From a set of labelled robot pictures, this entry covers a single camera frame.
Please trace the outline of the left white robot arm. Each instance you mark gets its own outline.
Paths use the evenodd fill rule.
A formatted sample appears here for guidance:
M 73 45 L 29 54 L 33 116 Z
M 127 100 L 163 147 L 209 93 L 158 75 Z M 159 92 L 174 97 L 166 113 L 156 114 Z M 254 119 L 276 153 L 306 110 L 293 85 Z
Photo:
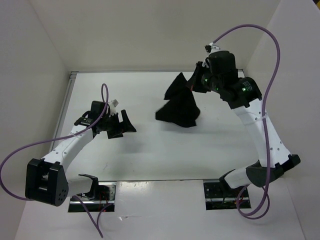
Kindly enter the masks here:
M 106 132 L 109 139 L 121 138 L 137 130 L 127 112 L 116 111 L 117 100 L 93 101 L 89 111 L 75 121 L 69 135 L 41 159 L 33 158 L 27 165 L 25 197 L 29 200 L 60 206 L 68 197 L 84 196 L 94 200 L 99 196 L 96 176 L 80 173 L 67 178 L 66 171 L 80 151 L 98 134 Z

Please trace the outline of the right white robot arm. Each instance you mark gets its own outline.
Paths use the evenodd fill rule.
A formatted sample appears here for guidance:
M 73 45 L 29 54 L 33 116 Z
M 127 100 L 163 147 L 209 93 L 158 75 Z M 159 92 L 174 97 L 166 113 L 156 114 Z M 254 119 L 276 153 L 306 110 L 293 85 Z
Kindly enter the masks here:
M 267 112 L 262 110 L 262 93 L 256 82 L 238 76 L 235 56 L 217 47 L 207 53 L 204 61 L 197 62 L 187 86 L 198 93 L 218 93 L 245 126 L 258 153 L 256 163 L 220 177 L 219 191 L 229 197 L 241 186 L 264 187 L 267 180 L 277 180 L 301 159 L 285 147 Z

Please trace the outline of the black skirt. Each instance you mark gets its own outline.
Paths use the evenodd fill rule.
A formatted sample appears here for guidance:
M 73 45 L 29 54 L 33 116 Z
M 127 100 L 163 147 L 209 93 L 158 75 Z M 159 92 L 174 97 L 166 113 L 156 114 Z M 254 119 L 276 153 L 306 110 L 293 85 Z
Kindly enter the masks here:
M 195 127 L 200 116 L 192 91 L 183 73 L 179 73 L 164 94 L 167 103 L 155 112 L 155 119 L 182 128 Z

